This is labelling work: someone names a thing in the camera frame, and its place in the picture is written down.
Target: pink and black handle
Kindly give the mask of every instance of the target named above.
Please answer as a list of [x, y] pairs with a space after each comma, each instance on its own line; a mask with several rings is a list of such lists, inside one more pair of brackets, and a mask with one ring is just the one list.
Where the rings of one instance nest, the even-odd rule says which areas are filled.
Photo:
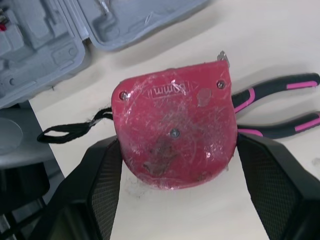
[[281, 139], [294, 136], [317, 126], [320, 126], [320, 111], [308, 113], [291, 121], [271, 126], [238, 125], [238, 132], [269, 139]]
[[247, 90], [232, 95], [232, 103], [235, 113], [254, 102], [283, 91], [317, 87], [320, 84], [320, 76], [317, 73], [283, 76], [257, 84]]
[[[238, 113], [252, 103], [271, 94], [294, 89], [317, 87], [319, 84], [320, 76], [317, 73], [283, 76], [269, 80], [232, 95], [234, 111]], [[270, 139], [280, 139], [293, 136], [317, 126], [320, 126], [320, 112], [312, 112], [276, 125], [238, 125], [238, 132], [254, 134]]]

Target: black holder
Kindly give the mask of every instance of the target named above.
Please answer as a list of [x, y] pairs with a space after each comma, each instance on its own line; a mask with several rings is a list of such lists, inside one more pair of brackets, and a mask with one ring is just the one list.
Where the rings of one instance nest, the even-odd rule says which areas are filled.
[[[237, 146], [252, 203], [269, 238], [319, 240], [320, 182], [276, 141], [240, 134]], [[121, 170], [116, 137], [90, 147], [57, 189], [30, 240], [62, 239], [59, 231], [65, 240], [109, 240]]]

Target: gray plastic case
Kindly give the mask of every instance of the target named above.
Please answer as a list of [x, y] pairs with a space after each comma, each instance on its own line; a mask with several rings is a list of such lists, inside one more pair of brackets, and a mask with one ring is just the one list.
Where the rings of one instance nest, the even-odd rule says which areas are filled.
[[90, 39], [118, 50], [181, 21], [209, 0], [0, 0], [9, 23], [0, 32], [0, 108], [69, 79], [90, 64]]

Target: black textured panel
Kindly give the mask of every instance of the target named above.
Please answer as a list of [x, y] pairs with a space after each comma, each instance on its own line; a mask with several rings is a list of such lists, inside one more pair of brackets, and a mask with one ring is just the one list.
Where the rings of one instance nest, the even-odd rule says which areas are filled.
[[92, 187], [91, 208], [101, 240], [109, 240], [119, 200], [122, 156], [120, 145], [111, 144]]
[[252, 142], [238, 146], [248, 191], [271, 240], [282, 240], [302, 197], [272, 155]]

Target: white table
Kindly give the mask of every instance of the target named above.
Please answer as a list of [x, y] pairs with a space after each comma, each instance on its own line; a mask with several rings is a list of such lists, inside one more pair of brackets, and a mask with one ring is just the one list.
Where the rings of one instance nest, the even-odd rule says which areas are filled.
[[[90, 47], [93, 63], [72, 79], [30, 102], [42, 129], [91, 119], [108, 106], [116, 85], [129, 77], [214, 61], [230, 60], [233, 91], [272, 77], [320, 73], [318, 0], [220, 0], [125, 50]], [[238, 116], [240, 123], [267, 124], [320, 110], [320, 89], [275, 94]], [[115, 134], [103, 120], [84, 137], [51, 145], [65, 176], [95, 142]], [[320, 177], [320, 127], [281, 140], [300, 163]], [[160, 191], [137, 181], [123, 164], [112, 240], [267, 240], [250, 201], [238, 153], [207, 184]]]

